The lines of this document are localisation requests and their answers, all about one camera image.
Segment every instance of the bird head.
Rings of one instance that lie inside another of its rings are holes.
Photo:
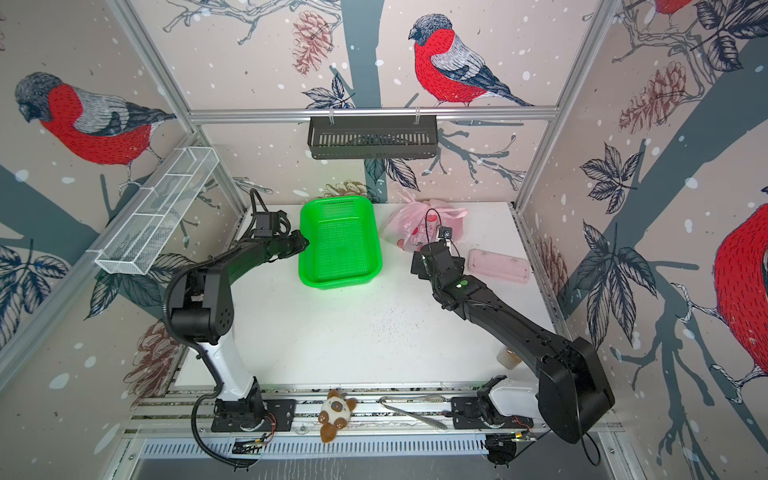
[[[408,39],[415,40],[420,47],[423,47],[433,33],[442,29],[453,29],[451,21],[448,20],[448,17],[445,15],[430,13],[429,15],[424,15],[419,20],[416,20],[416,23],[413,24],[413,28],[411,28],[410,35],[408,35]]]
[[[51,90],[63,85],[59,77],[42,71],[27,75],[16,85],[16,103],[18,111],[29,122],[36,118],[41,121],[52,121],[51,109],[48,106],[48,94]]]

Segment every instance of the white table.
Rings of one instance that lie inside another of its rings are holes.
[[[465,236],[457,242],[462,255],[479,248],[527,257],[506,203],[456,205],[469,211]],[[379,230],[400,207],[374,206]],[[270,206],[285,210],[293,228],[299,226],[300,209]],[[535,381],[525,365],[510,372],[496,360],[502,344],[490,333],[440,308],[429,282],[410,273],[412,254],[383,240],[381,247],[384,267],[366,285],[304,286],[298,257],[261,265],[232,285],[236,344],[262,386],[450,387],[484,383],[499,374]],[[534,323],[553,329],[534,278],[525,285],[478,278]],[[173,388],[213,384],[203,363],[188,355]]]

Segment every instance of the stuffed toy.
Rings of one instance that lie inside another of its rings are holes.
[[[346,427],[352,411],[357,406],[355,399],[343,399],[338,390],[328,392],[328,398],[323,403],[317,422],[320,427],[320,439],[329,443],[336,437],[336,432]]]

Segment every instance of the metal vent grate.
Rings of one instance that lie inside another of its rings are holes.
[[[216,453],[233,458],[302,459],[414,455],[487,455],[485,435],[474,433],[438,435],[349,435],[322,443],[318,436],[276,437],[260,455],[232,455],[236,440],[206,441]],[[193,439],[149,439],[142,458],[204,458]]]

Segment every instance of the black metal basket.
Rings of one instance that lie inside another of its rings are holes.
[[[432,158],[437,155],[437,117],[312,117],[307,139],[312,157]]]

